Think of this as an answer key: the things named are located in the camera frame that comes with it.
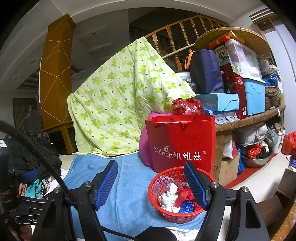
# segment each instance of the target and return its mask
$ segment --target stainless steel bowl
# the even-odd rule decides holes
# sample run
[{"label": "stainless steel bowl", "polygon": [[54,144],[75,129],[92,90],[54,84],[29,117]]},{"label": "stainless steel bowl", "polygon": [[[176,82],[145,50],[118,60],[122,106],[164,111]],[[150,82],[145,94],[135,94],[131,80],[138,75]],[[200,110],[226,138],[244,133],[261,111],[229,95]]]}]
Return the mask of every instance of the stainless steel bowl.
[{"label": "stainless steel bowl", "polygon": [[272,155],[272,150],[270,152],[270,155],[264,159],[249,159],[247,157],[242,156],[242,163],[244,164],[244,166],[250,167],[250,168],[262,167],[268,162],[271,155]]}]

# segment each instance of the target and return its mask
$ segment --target blue towel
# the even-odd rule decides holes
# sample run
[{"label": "blue towel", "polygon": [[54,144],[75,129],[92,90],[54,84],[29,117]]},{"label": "blue towel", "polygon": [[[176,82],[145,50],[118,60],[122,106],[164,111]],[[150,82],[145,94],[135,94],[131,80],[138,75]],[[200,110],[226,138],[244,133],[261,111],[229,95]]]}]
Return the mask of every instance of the blue towel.
[{"label": "blue towel", "polygon": [[[112,159],[118,162],[118,175],[106,204],[96,212],[102,226],[131,236],[140,234],[149,226],[175,226],[182,229],[201,227],[205,212],[189,223],[176,224],[165,220],[152,206],[147,190],[157,173],[142,163],[139,153]],[[110,160],[92,154],[77,155],[64,182],[69,189],[78,188],[84,182],[92,181],[98,172],[105,169]],[[73,207],[72,217],[76,236],[83,238],[78,212]],[[105,235],[108,240],[128,240],[109,233]]]}]

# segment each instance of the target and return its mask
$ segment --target black cable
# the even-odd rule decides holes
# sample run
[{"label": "black cable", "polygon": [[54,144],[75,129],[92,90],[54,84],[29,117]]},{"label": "black cable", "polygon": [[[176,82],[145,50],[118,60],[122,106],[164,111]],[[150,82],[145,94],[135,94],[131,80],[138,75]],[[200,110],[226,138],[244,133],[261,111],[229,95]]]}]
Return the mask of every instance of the black cable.
[{"label": "black cable", "polygon": [[113,231],[111,229],[108,229],[108,228],[105,228],[103,226],[101,226],[103,231],[107,232],[107,233],[110,233],[110,234],[114,234],[114,235],[117,235],[117,236],[121,236],[121,237],[124,237],[124,238],[128,238],[128,239],[131,239],[131,240],[134,240],[134,241],[140,241],[139,239],[137,238],[134,238],[132,236],[129,236],[129,235],[126,235],[126,234],[122,234],[122,233],[119,233],[119,232],[116,232],[116,231]]},{"label": "black cable", "polygon": [[[6,134],[14,137],[16,140],[18,140],[20,143],[22,143],[36,158],[38,161],[41,162],[52,174],[52,176],[57,180],[58,184],[61,186],[61,188],[64,190],[65,195],[69,198],[70,202],[74,206],[74,208],[77,210],[77,203],[74,197],[71,195],[69,189],[67,188],[66,184],[64,183],[63,179],[59,176],[59,174],[56,172],[55,168],[50,164],[50,162],[47,160],[47,158],[43,155],[41,151],[37,149],[37,147],[31,143],[23,133],[18,131],[13,126],[9,125],[8,123],[0,120],[0,131],[5,132]],[[117,236],[121,236],[124,238],[129,238],[134,241],[140,241],[137,238],[134,238],[132,236],[122,234],[116,231],[113,231],[111,229],[108,229],[104,226],[102,226],[103,231],[107,233],[111,233]]]}]

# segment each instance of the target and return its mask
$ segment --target green floral quilt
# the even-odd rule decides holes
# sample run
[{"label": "green floral quilt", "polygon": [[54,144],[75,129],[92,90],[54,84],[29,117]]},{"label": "green floral quilt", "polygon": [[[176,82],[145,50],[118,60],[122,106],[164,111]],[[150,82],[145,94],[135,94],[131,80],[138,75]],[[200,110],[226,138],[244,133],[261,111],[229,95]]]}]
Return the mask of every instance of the green floral quilt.
[{"label": "green floral quilt", "polygon": [[193,96],[150,43],[137,39],[69,95],[78,151],[108,156],[136,151],[151,111],[168,113],[173,100]]}]

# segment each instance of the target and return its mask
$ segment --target pink cloth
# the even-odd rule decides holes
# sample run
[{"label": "pink cloth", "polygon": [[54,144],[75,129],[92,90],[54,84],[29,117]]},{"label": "pink cloth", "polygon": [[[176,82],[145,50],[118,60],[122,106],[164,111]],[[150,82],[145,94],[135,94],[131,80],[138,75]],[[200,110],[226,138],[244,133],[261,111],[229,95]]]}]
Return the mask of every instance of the pink cloth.
[{"label": "pink cloth", "polygon": [[[159,114],[159,113],[151,111],[151,115],[149,115],[148,119],[151,119],[152,117],[155,117],[155,116],[163,116],[163,115],[173,115],[173,114],[171,114],[171,113]],[[146,126],[144,126],[142,133],[140,135],[139,152],[140,152],[141,157],[144,161],[144,164],[153,169],[153,162],[152,162],[152,157],[151,157],[151,153],[150,153],[150,146],[149,146],[149,142],[148,142],[148,135],[147,135]]]}]

